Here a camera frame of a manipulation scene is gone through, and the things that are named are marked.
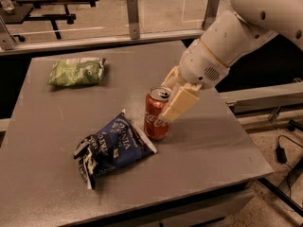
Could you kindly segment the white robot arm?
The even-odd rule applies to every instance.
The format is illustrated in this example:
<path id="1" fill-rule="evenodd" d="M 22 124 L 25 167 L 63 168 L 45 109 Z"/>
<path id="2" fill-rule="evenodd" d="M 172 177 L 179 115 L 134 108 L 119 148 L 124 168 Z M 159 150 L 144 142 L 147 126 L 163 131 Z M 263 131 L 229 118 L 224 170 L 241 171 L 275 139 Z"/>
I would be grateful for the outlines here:
<path id="1" fill-rule="evenodd" d="M 199 90 L 216 86 L 229 68 L 276 35 L 303 49 L 303 0 L 230 0 L 213 24 L 184 51 L 163 84 L 171 89 L 160 118 L 171 122 L 199 100 Z"/>

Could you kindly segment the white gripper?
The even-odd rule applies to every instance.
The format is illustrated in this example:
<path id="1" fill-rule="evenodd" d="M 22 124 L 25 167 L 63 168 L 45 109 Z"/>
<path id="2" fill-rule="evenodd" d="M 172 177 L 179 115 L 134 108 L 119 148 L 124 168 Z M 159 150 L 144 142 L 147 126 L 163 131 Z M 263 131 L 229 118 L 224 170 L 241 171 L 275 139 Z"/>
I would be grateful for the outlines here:
<path id="1" fill-rule="evenodd" d="M 194 40 L 183 53 L 179 67 L 174 66 L 162 82 L 162 86 L 172 92 L 159 118 L 174 121 L 198 102 L 200 84 L 204 88 L 215 87 L 228 73 L 229 68 L 219 62 L 200 39 Z"/>

